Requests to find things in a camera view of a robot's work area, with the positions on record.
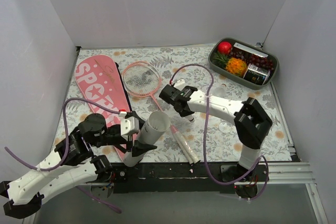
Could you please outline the white shuttlecock tube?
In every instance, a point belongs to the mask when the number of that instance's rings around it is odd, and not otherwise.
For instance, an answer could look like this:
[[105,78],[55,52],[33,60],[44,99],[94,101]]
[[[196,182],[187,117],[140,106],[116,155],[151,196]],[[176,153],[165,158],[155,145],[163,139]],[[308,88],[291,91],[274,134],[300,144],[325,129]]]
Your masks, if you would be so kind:
[[[168,130],[170,126],[171,121],[167,114],[162,111],[152,112],[140,129],[139,133],[130,136],[131,141],[133,143],[135,140],[138,140],[143,144],[155,145],[157,140]],[[130,151],[124,154],[122,161],[126,166],[133,167],[145,156],[145,154],[142,154],[141,156],[132,156]]]

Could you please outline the clear tube lid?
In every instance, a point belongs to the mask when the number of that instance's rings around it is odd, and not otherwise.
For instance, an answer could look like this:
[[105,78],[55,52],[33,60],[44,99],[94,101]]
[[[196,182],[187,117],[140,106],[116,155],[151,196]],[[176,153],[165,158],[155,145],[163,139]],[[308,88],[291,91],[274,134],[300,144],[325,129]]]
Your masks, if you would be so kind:
[[218,129],[220,132],[224,133],[224,134],[229,134],[231,132],[232,126],[228,125],[226,123],[220,123],[218,125]]

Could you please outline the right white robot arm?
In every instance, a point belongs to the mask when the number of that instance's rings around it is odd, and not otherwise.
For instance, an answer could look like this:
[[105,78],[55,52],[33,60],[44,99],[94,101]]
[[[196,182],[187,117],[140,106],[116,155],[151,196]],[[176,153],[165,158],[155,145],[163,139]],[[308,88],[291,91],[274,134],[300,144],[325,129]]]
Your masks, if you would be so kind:
[[185,86],[179,90],[169,84],[162,89],[159,98],[171,105],[181,117],[195,112],[208,113],[234,125],[243,145],[238,161],[238,176],[248,181],[257,174],[254,163],[272,127],[272,120],[256,99],[228,100],[206,95],[195,87]]

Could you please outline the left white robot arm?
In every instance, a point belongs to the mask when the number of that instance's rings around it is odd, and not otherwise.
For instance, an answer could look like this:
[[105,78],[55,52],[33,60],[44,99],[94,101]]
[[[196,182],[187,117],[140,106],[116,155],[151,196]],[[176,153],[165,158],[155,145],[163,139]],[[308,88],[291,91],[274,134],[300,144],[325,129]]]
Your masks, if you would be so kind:
[[93,113],[59,142],[36,168],[14,181],[1,182],[6,216],[24,219],[36,213],[48,200],[87,182],[107,183],[115,170],[105,155],[95,155],[92,146],[114,146],[122,153],[139,157],[156,149],[133,138],[144,128],[135,113],[125,112],[120,124],[107,127],[103,115]]

